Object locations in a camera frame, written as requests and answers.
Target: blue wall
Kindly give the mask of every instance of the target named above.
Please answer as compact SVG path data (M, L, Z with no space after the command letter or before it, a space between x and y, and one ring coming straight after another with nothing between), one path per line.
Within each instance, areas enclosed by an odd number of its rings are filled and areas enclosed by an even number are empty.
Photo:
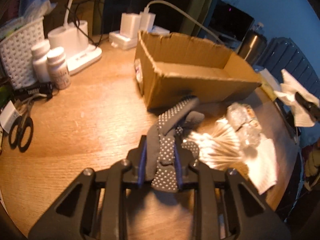
M307 0L223 0L264 24L268 41L291 38L320 76L320 20Z

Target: white bottle cap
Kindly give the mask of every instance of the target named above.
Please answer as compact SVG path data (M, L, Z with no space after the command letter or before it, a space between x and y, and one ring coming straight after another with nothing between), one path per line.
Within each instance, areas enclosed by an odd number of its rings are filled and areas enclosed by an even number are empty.
M48 64L50 66L55 66L61 64L66 59L66 54L64 53L63 47L57 47L52 49L47 54Z
M36 59L43 57L49 50L50 43L48 39L45 39L31 47L32 56Z

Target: white cloth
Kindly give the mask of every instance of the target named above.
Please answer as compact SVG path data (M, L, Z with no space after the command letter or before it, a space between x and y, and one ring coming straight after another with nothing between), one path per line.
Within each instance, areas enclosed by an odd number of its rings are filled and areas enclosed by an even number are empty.
M244 163L249 168L249 178L259 194L265 193L278 181L278 163L272 139L261 134L261 141L256 149L247 148L244 152Z
M287 106L290 106L294 116L296 127L312 127L316 120L313 120L309 113L296 101L295 93L299 92L305 100L315 103L319 107L319 98L310 94L292 75L285 69L281 70L284 83L280 84L281 92L274 91L275 95Z

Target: woven plastic basket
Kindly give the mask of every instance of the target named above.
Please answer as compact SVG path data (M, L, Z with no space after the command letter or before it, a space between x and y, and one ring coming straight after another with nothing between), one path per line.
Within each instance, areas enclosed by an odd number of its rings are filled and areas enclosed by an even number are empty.
M12 33L0 43L0 56L14 89L37 81L32 66L31 47L44 40L43 17Z

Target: open cardboard box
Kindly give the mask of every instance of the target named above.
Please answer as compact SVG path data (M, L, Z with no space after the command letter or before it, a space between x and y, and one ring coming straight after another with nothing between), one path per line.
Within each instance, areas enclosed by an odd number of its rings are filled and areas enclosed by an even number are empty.
M261 85L251 66L223 45L181 33L139 31L138 39L135 65L147 109L173 106L186 95L201 103L241 100Z

